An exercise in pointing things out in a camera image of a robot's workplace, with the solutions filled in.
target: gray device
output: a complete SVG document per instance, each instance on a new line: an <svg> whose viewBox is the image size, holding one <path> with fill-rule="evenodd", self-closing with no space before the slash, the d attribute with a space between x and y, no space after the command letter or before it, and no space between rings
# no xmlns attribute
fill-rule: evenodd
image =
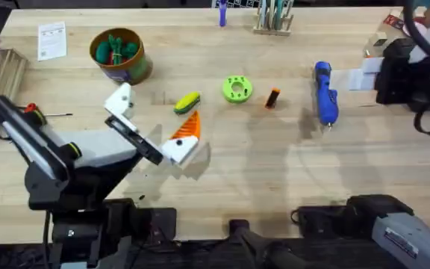
<svg viewBox="0 0 430 269"><path fill-rule="evenodd" d="M377 217L373 240L410 269L430 269L430 228L418 217L391 213Z"/></svg>

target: wooden board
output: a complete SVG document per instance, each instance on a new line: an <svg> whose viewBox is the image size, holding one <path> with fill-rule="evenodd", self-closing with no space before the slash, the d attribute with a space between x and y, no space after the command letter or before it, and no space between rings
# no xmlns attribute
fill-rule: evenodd
<svg viewBox="0 0 430 269"><path fill-rule="evenodd" d="M103 104L116 85L89 56L90 41L107 28L135 30L154 62L151 78L133 87L133 121L144 135L167 139L189 116L176 116L173 105L191 91L202 94L192 163L169 169L144 161L110 194L177 208L179 239L222 238L232 218L249 219L262 235L298 236L291 210L354 194L392 194L430 225L430 137L414 130L411 112L376 105L374 92L338 89L340 119L322 133L313 109L314 64L358 68L389 11L294 8L291 35L274 37L252 33L255 9L230 10L224 28L216 9L14 10L1 40L30 61L18 105L73 113L49 119L61 131L107 128ZM67 56L38 62L37 26L58 21L66 23ZM223 98L229 75L251 80L246 103ZM267 110L272 87L281 95ZM430 114L423 122L430 128ZM27 207L24 173L14 146L0 141L0 243L41 242L43 214Z"/></svg>

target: orange object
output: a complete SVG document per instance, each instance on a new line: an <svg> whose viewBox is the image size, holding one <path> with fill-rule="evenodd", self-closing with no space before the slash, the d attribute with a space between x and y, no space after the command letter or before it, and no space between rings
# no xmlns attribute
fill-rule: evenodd
<svg viewBox="0 0 430 269"><path fill-rule="evenodd" d="M195 135L200 139L200 118L198 111L193 112L192 116L190 116L185 123L180 126L170 139L189 137L191 135Z"/></svg>
<svg viewBox="0 0 430 269"><path fill-rule="evenodd" d="M31 112L31 111L35 111L38 110L39 108L37 107L36 104L34 103L29 103L29 105L26 106L26 108L24 109L24 112Z"/></svg>

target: wooden table surface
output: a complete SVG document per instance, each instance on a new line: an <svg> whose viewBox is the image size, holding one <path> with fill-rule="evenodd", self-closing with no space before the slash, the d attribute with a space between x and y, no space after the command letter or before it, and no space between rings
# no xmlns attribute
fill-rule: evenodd
<svg viewBox="0 0 430 269"><path fill-rule="evenodd" d="M300 205L345 203L355 194L391 194L430 225L430 137L417 133L402 106L376 105L374 92L338 89L340 119L320 131L313 113L311 68L356 68L362 48L388 8L302 8L289 37L254 35L255 10L14 10L1 33L31 64L17 103L36 102L55 129L104 129L104 100L116 89L89 56L90 41L112 27L135 30L154 62L152 76L133 89L133 122L155 143L188 117L173 105L202 93L202 139L182 168L141 163L109 196L144 207L178 210L180 239L222 238L232 218L246 218L266 236L298 236L290 212ZM67 56L37 61L37 26L64 21ZM222 81L245 75L254 85L248 102L222 97ZM264 102L281 89L276 109ZM430 115L424 119L430 126ZM0 243L41 242L43 214L27 207L25 163L0 141Z"/></svg>

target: white paper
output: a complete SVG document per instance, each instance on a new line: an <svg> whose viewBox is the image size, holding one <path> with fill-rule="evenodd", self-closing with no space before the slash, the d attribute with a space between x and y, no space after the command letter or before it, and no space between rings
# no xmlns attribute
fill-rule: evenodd
<svg viewBox="0 0 430 269"><path fill-rule="evenodd" d="M37 36L38 61L66 56L66 24L64 22L39 25Z"/></svg>

